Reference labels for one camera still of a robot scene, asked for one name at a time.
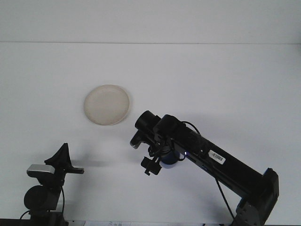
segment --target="white surface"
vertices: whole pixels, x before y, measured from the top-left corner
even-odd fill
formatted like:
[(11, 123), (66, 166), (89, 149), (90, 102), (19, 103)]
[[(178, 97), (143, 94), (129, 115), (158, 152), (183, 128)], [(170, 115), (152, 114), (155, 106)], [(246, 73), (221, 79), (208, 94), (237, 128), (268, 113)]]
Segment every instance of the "white surface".
[(102, 85), (92, 90), (85, 99), (86, 116), (99, 125), (114, 125), (122, 121), (130, 108), (125, 90), (116, 85)]
[(0, 41), (299, 43), (299, 0), (0, 0)]
[[(0, 217), (17, 218), (37, 185), (26, 175), (68, 142), (66, 219), (230, 222), (214, 179), (186, 160), (144, 174), (147, 146), (129, 145), (145, 110), (172, 114), (263, 173), (280, 197), (267, 224), (300, 224), (301, 45), (0, 43)], [(102, 127), (83, 111), (97, 85), (133, 100), (121, 123)], [(234, 210), (239, 197), (225, 188)]]

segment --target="barcode label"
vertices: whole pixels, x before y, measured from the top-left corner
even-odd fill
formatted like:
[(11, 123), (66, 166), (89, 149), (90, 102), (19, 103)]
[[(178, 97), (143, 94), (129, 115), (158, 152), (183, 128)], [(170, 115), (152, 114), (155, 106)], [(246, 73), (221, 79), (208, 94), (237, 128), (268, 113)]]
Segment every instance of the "barcode label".
[(217, 161), (219, 164), (224, 164), (226, 159), (219, 154), (215, 153), (214, 151), (210, 150), (208, 153), (209, 157), (212, 158), (213, 160)]

